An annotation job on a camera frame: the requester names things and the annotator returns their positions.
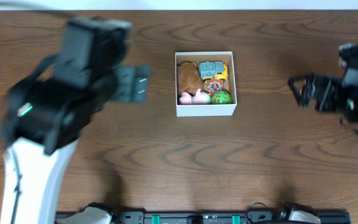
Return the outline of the brown plush toy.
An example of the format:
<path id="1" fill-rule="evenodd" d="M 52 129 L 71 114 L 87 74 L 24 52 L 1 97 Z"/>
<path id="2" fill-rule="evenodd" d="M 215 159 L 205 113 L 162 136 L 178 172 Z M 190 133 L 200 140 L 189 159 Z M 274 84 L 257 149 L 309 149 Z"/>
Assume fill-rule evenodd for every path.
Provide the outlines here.
<path id="1" fill-rule="evenodd" d="M 183 62 L 177 66 L 177 91 L 178 95 L 186 92 L 195 95 L 203 88 L 203 82 L 197 71 L 195 62 Z"/>

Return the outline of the pink white pig toy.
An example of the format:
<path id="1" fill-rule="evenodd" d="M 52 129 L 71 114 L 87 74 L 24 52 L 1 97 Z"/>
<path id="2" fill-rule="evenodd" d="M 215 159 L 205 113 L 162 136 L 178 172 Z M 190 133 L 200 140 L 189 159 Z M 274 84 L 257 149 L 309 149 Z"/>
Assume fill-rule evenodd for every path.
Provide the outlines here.
<path id="1" fill-rule="evenodd" d="M 183 92 L 178 99 L 180 105 L 208 105 L 211 103 L 209 93 L 198 89 L 194 95 Z"/>

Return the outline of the yellow grey toy truck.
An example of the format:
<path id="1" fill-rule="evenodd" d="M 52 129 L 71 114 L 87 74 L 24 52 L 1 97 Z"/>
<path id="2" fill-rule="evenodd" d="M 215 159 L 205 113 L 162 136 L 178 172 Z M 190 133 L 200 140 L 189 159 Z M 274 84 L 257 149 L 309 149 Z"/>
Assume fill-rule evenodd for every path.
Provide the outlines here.
<path id="1" fill-rule="evenodd" d="M 209 81 L 214 78 L 224 82 L 229 76 L 227 65 L 222 61 L 201 62 L 199 65 L 199 75 L 204 83 L 209 83 Z"/>

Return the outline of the green number ball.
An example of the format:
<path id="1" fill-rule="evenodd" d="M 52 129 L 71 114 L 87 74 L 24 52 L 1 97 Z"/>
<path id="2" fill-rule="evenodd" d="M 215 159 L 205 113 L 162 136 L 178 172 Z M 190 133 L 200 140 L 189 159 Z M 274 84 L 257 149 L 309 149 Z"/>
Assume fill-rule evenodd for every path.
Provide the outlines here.
<path id="1" fill-rule="evenodd" d="M 227 91 L 217 91 L 211 97 L 211 103 L 213 105 L 225 105 L 232 103 L 232 97 Z"/>

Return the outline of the orange round basket toy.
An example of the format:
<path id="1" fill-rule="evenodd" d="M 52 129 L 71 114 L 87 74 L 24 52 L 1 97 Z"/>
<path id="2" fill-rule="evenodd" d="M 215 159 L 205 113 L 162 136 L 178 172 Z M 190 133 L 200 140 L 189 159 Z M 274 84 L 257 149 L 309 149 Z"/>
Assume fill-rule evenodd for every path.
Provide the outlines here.
<path id="1" fill-rule="evenodd" d="M 208 91 L 211 95 L 216 93 L 217 91 L 221 91 L 223 89 L 223 81 L 218 78 L 212 78 L 208 82 Z"/>

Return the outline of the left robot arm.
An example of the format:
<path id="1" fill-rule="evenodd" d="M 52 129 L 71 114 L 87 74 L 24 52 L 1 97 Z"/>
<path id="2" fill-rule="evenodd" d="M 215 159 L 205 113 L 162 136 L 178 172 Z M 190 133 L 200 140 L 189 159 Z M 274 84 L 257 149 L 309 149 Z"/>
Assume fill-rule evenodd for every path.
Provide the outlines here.
<path id="1" fill-rule="evenodd" d="M 148 65 L 114 67 L 78 89 L 40 79 L 57 60 L 46 57 L 9 91 L 1 223 L 54 223 L 63 176 L 82 129 L 109 101 L 145 100 Z"/>

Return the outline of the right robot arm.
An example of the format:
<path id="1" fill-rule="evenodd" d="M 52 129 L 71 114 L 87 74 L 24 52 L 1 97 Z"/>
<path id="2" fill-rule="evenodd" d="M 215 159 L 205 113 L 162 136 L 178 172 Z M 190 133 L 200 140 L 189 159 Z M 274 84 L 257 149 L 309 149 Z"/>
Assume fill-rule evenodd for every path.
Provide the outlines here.
<path id="1" fill-rule="evenodd" d="M 358 124 L 358 75 L 333 78 L 311 74 L 289 78 L 288 86 L 300 108 L 308 108 L 315 100 L 316 111 L 340 113 L 340 122 Z"/>

